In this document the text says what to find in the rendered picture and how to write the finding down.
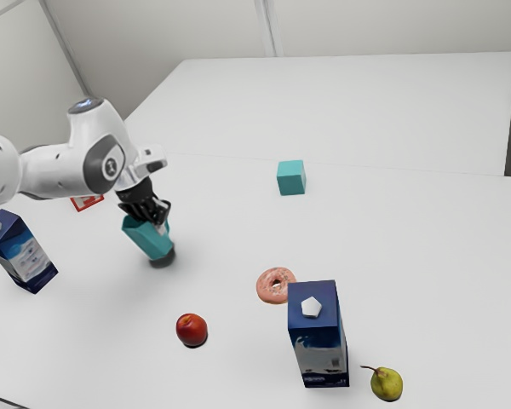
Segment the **blue milk carton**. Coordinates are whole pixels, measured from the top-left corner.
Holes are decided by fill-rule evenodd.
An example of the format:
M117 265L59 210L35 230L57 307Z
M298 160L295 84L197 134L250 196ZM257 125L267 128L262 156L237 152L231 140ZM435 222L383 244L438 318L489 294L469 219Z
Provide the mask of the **blue milk carton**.
M334 280L288 284L288 333L305 387L350 385L347 341Z
M58 274L23 219L5 209L0 210L0 264L31 294L38 294Z

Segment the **red apple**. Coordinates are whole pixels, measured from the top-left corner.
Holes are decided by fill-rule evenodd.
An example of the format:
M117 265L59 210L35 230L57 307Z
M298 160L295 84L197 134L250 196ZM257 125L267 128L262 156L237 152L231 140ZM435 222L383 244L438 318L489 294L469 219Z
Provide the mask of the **red apple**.
M176 321L175 331L180 341L190 348L203 345L208 338L207 323L197 314L181 315Z

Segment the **teal faceted mug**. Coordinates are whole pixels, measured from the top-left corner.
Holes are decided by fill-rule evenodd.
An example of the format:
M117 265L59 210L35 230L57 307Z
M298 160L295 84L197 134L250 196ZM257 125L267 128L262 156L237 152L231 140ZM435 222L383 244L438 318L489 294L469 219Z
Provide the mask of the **teal faceted mug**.
M123 218L122 231L152 260L166 257L174 248L169 237L169 223L159 226L142 222L130 215Z

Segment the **pink sprinkled donut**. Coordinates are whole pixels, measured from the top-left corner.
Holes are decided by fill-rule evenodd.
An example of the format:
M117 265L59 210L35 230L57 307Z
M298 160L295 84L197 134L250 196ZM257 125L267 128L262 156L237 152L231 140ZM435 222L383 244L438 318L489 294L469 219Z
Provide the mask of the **pink sprinkled donut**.
M265 303L283 304L288 301L288 285L295 282L296 276L288 268L269 268L258 277L256 294Z

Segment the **red and white card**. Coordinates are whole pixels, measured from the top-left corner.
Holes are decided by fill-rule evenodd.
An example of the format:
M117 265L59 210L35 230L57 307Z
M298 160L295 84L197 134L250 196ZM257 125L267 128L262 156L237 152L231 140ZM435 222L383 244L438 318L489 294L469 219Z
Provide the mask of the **red and white card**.
M101 195L95 196L81 196L81 197L71 197L70 200L76 209L77 212L81 212L90 208L93 205L96 205L103 201L105 197Z

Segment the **teal cube block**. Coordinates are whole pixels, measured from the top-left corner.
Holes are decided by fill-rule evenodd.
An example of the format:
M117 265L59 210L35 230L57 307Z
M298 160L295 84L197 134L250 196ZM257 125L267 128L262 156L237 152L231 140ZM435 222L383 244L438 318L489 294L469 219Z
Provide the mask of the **teal cube block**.
M302 160L281 161L277 168L278 189L282 196L306 192L306 172Z

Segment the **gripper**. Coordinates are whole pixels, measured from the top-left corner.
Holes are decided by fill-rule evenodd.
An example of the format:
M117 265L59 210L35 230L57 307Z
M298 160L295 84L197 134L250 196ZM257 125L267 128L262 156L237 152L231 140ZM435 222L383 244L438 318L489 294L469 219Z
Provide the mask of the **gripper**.
M134 219L152 222L155 226L163 225L169 216L171 203L168 200L154 199L150 180L142 180L139 184L117 191L118 207Z

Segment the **green pear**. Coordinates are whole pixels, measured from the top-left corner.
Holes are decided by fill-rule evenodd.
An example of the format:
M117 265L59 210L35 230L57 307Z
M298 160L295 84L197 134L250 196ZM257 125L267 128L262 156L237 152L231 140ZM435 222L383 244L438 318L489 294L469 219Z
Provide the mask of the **green pear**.
M361 368L372 371L370 387L374 395L386 402L398 400L404 389L404 382L401 375L394 369L387 367L361 366Z

